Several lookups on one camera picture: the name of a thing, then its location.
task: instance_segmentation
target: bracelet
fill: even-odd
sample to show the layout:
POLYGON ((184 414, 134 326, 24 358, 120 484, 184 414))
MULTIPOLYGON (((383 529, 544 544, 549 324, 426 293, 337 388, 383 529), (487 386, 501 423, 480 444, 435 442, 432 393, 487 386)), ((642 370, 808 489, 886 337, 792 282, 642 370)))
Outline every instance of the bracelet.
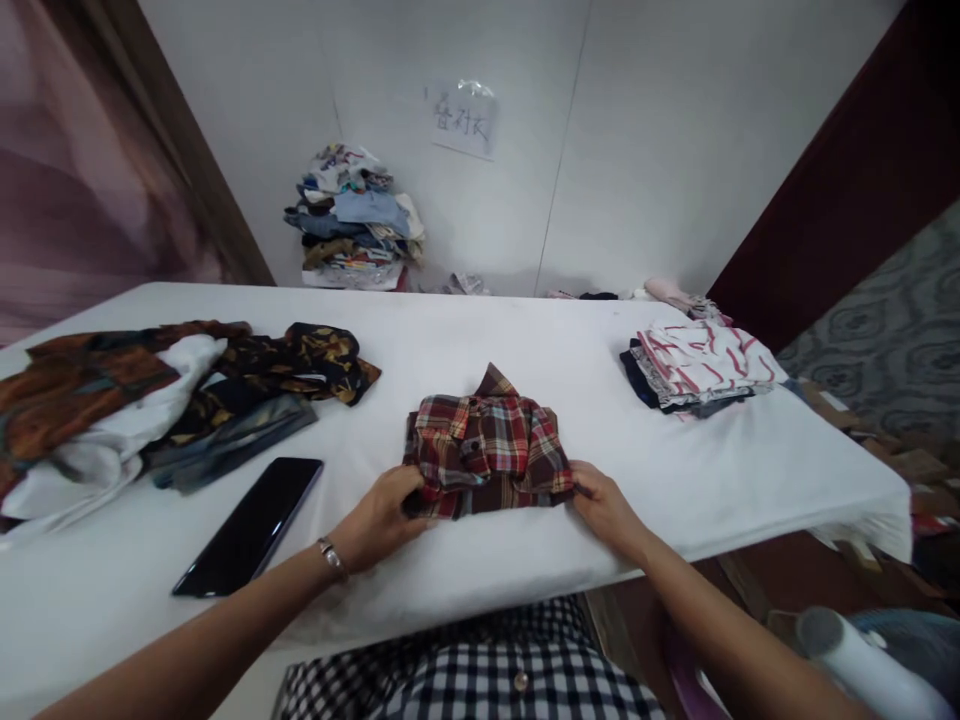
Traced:
POLYGON ((340 556, 337 555, 336 549, 333 547, 333 543, 330 542, 327 538, 322 537, 317 540, 317 544, 320 545, 320 552, 323 553, 323 556, 327 559, 327 562, 330 563, 330 567, 337 571, 337 574, 340 576, 338 582, 346 582, 350 579, 350 573, 347 572, 346 566, 343 564, 343 560, 340 559, 340 556))

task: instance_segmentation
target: plaid shirt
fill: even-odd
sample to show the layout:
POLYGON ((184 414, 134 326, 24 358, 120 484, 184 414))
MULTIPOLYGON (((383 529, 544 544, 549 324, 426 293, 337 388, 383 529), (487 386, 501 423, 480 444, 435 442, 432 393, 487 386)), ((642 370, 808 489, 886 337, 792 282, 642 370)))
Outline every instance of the plaid shirt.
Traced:
POLYGON ((291 665, 274 718, 649 718, 653 694, 593 646, 573 596, 291 665))
POLYGON ((424 398, 407 419, 403 464, 426 483, 404 509, 456 519, 564 502, 573 476, 556 427, 550 409, 520 397, 492 363, 473 395, 424 398))

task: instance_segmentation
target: black phone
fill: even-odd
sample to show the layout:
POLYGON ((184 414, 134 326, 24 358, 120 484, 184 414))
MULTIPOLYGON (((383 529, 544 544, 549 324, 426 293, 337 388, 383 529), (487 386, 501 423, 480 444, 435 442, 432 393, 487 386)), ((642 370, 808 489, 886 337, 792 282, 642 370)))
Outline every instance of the black phone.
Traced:
POLYGON ((225 597, 266 568, 290 521, 323 472, 323 462, 277 458, 193 561, 174 595, 225 597))

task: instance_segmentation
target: hand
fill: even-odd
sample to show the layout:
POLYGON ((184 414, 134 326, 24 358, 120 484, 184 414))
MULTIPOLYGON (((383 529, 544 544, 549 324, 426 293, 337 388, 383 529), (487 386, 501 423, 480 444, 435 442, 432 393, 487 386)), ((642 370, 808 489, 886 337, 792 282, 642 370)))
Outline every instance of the hand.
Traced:
POLYGON ((436 523, 411 520, 400 508, 403 499, 422 485, 423 475, 415 467, 387 470, 327 536, 348 573, 369 570, 436 523))
POLYGON ((612 478, 582 460, 571 460, 577 494, 573 506, 608 548, 641 562, 644 540, 650 535, 612 478))

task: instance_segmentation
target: white tablecloth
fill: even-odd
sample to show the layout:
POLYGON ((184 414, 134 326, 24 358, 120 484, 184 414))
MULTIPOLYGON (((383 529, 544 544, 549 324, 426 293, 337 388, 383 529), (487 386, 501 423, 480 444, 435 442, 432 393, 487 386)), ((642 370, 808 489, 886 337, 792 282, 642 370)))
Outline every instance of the white tablecloth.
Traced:
MULTIPOLYGON (((490 361, 553 408, 569 457, 616 478, 690 560, 812 527, 909 554, 904 482, 786 390, 690 423, 634 396, 617 355, 651 320, 682 319, 660 303, 157 283, 3 350, 0 376, 47 338, 197 318, 273 336, 294 321, 346 328, 383 376, 357 407, 320 404, 319 422, 193 496, 137 483, 75 526, 0 553, 0 701, 75 685, 206 608, 170 589, 273 458, 327 463, 274 562, 329 531, 399 463, 420 399, 472 392, 490 361)), ((469 517, 321 598, 285 642, 320 655, 635 574, 569 508, 469 517)))

